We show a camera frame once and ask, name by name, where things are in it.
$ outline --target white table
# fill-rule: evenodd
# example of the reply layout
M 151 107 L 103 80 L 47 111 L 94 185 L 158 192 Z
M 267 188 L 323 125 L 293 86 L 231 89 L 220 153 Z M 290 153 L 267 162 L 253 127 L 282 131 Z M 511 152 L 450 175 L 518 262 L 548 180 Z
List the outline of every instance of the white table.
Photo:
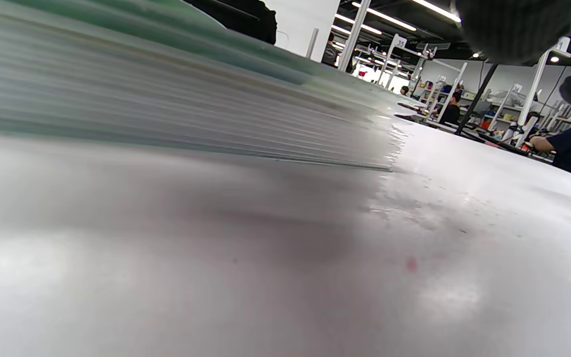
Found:
M 390 123 L 392 173 L 0 136 L 0 357 L 571 355 L 571 174 Z

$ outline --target ceiling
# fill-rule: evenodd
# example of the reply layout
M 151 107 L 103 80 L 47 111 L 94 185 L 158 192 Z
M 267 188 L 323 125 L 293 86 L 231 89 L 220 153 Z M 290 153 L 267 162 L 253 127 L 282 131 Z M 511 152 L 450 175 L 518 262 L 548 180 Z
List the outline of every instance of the ceiling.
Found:
M 450 0 L 428 0 L 442 9 L 448 9 Z M 371 0 L 371 9 L 379 11 L 387 16 L 391 16 L 400 21 L 412 25 L 417 30 L 410 31 L 391 23 L 379 16 L 367 13 L 365 25 L 369 25 L 374 29 L 378 29 L 383 34 L 378 35 L 367 30 L 361 30 L 358 39 L 359 45 L 371 45 L 378 47 L 380 52 L 386 51 L 391 43 L 394 34 L 399 34 L 408 40 L 406 47 L 415 50 L 419 43 L 430 44 L 448 44 L 440 45 L 436 54 L 438 59 L 461 59 L 461 60 L 485 60 L 482 58 L 473 59 L 474 50 L 469 46 L 461 35 L 457 23 L 453 20 L 442 16 L 413 0 Z M 356 18 L 358 8 L 352 5 L 352 0 L 341 0 L 338 13 L 347 18 Z M 334 25 L 346 30 L 351 30 L 351 24 L 335 18 Z M 333 33 L 340 38 L 345 38 L 345 34 L 333 30 Z M 402 60 L 408 63 L 417 63 L 417 57 L 398 53 Z M 548 63 L 551 65 L 571 65 L 571 61 L 562 60 L 558 63 Z

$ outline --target fluorescent light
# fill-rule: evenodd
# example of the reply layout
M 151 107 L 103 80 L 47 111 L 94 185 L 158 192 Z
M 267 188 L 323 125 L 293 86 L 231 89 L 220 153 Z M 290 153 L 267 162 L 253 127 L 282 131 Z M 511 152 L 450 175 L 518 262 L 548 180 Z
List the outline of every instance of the fluorescent light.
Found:
M 360 3 L 359 3 L 359 2 L 355 2 L 355 1 L 354 1 L 354 2 L 352 2 L 351 4 L 352 4 L 353 6 L 355 6 L 355 7 L 360 7 Z M 376 11 L 376 10 L 374 10 L 374 9 L 367 9 L 367 12 L 370 13 L 370 14 L 374 14 L 374 15 L 376 15 L 376 16 L 380 16 L 380 17 L 382 17 L 383 19 L 387 20 L 388 22 L 395 23 L 396 25 L 401 26 L 401 27 L 404 27 L 404 28 L 407 29 L 407 30 L 411 30 L 411 31 L 417 30 L 417 28 L 413 27 L 412 25 L 409 25 L 408 23 L 404 23 L 404 22 L 402 22 L 402 21 L 400 21 L 400 20 L 397 20 L 397 19 L 395 19 L 395 18 L 392 18 L 392 17 L 390 17 L 390 16 L 387 16 L 387 15 L 385 15 L 385 14 L 383 14 L 383 13 L 381 13 L 381 12 L 378 12 L 378 11 Z
M 386 70 L 386 69 L 385 69 L 385 72 L 388 73 L 388 74 L 390 74 L 390 75 L 393 75 L 393 74 L 394 74 L 392 71 Z M 398 72 L 398 74 L 399 74 L 399 75 L 404 75 L 405 77 L 408 77 L 408 75 L 407 75 L 405 72 Z
M 354 23 L 354 22 L 355 22 L 355 21 L 352 20 L 351 18 L 342 16 L 342 14 L 337 14 L 337 13 L 335 13 L 335 14 L 334 14 L 334 17 L 335 17 L 335 18 L 339 18 L 339 19 L 341 19 L 341 20 L 343 20 L 343 21 L 345 21 L 345 22 L 349 22 L 349 23 Z M 383 32 L 382 32 L 381 30 L 374 29 L 374 28 L 371 27 L 371 26 L 367 26 L 367 25 L 364 25 L 364 24 L 363 24 L 363 25 L 360 25 L 360 27 L 361 27 L 362 29 L 367 30 L 367 31 L 374 32 L 374 34 L 377 34 L 377 35 L 383 34 Z
M 364 59 L 364 58 L 358 57 L 358 56 L 354 56 L 354 58 L 357 59 L 357 60 L 359 59 L 359 60 L 361 60 L 361 61 L 363 61 L 363 62 L 366 62 L 366 63 L 371 63 L 371 61 L 370 61 L 369 59 Z
M 452 14 L 444 9 L 440 9 L 439 7 L 435 6 L 434 4 L 431 4 L 430 2 L 426 2 L 424 0 L 413 0 L 413 1 L 417 2 L 418 4 L 424 7 L 428 7 L 429 9 L 437 12 L 438 14 L 448 17 L 455 22 L 462 22 L 462 19 L 460 19 L 457 15 Z
M 374 32 L 374 34 L 377 34 L 377 35 L 383 34 L 383 32 L 382 32 L 381 30 L 376 30 L 376 29 L 374 29 L 373 27 L 369 27 L 369 26 L 367 26 L 367 25 L 360 25 L 360 27 L 362 27 L 363 29 L 365 29 L 365 30 L 367 30 L 367 31 Z
M 337 30 L 337 31 L 341 31 L 344 34 L 349 34 L 351 35 L 351 31 L 347 31 L 346 29 L 343 29 L 342 27 L 338 27 L 336 25 L 332 25 L 332 28 Z
M 337 14 L 337 13 L 335 13 L 335 14 L 334 14 L 334 17 L 335 17 L 335 18 L 340 18 L 341 20 L 347 21 L 347 22 L 349 22 L 349 23 L 354 23 L 354 22 L 355 22 L 355 21 L 352 20 L 351 18 L 342 16 L 342 14 Z
M 375 62 L 375 63 L 378 63 L 378 64 L 381 64 L 381 65 L 385 65 L 385 63 L 384 63 L 383 61 L 379 61 L 378 59 L 375 59 L 374 62 Z M 398 63 L 394 63 L 394 62 L 392 62 L 392 61 L 387 61 L 387 64 L 390 64 L 390 65 L 392 65 L 392 66 L 394 66 L 394 67 L 395 67 L 395 66 L 398 66 L 398 68 L 402 68 L 401 65 L 399 65 Z

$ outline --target black support pole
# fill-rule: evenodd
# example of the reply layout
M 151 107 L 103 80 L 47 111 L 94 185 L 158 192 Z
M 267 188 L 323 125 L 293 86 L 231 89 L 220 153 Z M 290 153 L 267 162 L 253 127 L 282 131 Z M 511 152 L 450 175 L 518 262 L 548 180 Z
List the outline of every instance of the black support pole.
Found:
M 468 108 L 468 111 L 466 112 L 466 114 L 464 114 L 464 117 L 462 118 L 462 122 L 460 122 L 459 126 L 457 127 L 457 130 L 455 131 L 455 135 L 461 135 L 462 134 L 462 130 L 466 126 L 469 119 L 471 119 L 471 114 L 473 113 L 473 110 L 475 110 L 475 106 L 477 105 L 477 103 L 480 101 L 480 98 L 483 95 L 483 91 L 486 90 L 486 86 L 488 86 L 488 83 L 490 82 L 490 78 L 492 78 L 492 75 L 495 74 L 495 70 L 497 69 L 497 66 L 498 66 L 498 64 L 496 64 L 496 63 L 494 63 L 490 66 L 490 70 L 488 70 L 488 73 L 486 74 L 486 77 L 484 78 L 484 81 L 482 82 L 482 86 L 477 91 L 477 94 L 475 95 L 475 99 L 473 99 L 473 103 L 471 103 L 471 106 Z

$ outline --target red stain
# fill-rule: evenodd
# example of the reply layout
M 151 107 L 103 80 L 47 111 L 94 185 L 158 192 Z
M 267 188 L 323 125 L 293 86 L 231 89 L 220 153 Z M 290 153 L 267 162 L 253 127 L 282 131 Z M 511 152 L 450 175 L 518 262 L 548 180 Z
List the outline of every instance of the red stain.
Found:
M 417 260 L 414 256 L 406 258 L 405 267 L 410 273 L 415 273 L 417 271 Z

